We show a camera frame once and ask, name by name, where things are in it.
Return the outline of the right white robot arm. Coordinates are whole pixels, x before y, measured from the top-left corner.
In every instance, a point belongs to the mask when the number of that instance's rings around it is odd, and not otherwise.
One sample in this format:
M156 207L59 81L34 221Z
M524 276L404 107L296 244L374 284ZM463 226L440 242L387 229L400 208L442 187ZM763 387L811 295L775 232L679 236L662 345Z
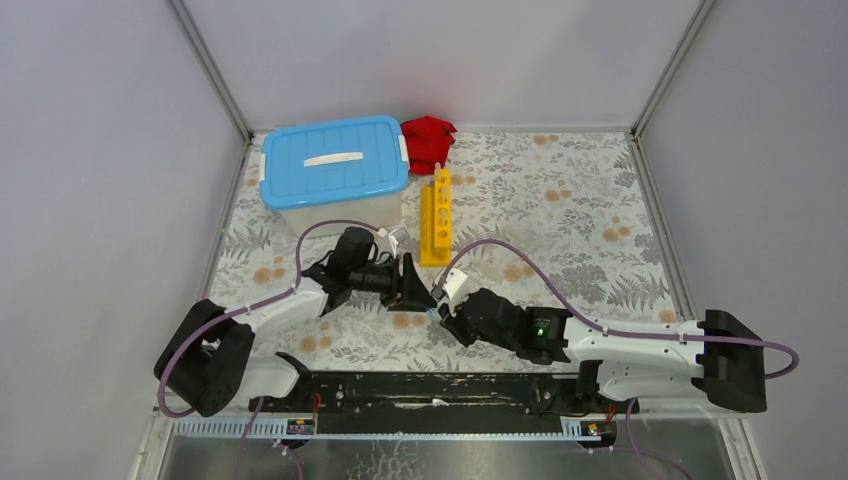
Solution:
M536 365L573 364L575 402L597 412L610 401L706 399L741 413L767 409L759 336L722 310L677 324L622 321L591 325L564 308L520 307L481 288L456 306L439 306L440 323L463 346L486 342Z

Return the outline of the clear plastic tube rack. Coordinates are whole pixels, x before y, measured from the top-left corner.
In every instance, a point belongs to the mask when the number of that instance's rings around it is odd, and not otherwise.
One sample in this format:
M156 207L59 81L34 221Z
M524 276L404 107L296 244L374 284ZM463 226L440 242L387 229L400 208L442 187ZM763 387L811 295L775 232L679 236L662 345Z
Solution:
M505 232L495 229L486 233L484 238L500 240L514 247L525 246L527 240L526 235L511 227ZM474 266L496 283L519 283L536 275L525 260L502 245L486 244L478 247L476 252L478 257L473 261Z

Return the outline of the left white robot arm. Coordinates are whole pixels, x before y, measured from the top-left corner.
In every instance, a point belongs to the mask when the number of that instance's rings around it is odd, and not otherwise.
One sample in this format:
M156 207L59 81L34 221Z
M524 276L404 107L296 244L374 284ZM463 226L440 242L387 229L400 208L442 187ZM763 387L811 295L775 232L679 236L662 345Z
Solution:
M333 312L355 291L376 294L392 312L427 312L437 305L411 253L380 251L372 226L354 222L320 260L296 268L288 289L231 310L209 299L196 302L154 365L160 410L178 415L167 406L167 391L187 404L186 415L211 417L232 401L257 397L272 397L288 411L301 409L311 387L298 368L281 357L254 359L252 349L291 325Z

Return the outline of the blue plastic bin lid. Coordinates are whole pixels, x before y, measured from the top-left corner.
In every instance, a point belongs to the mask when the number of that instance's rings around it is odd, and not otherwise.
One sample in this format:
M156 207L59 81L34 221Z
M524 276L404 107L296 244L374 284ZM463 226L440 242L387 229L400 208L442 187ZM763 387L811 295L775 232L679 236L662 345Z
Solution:
M277 129L261 149L260 197L275 211L395 194L408 182L400 123L388 115Z

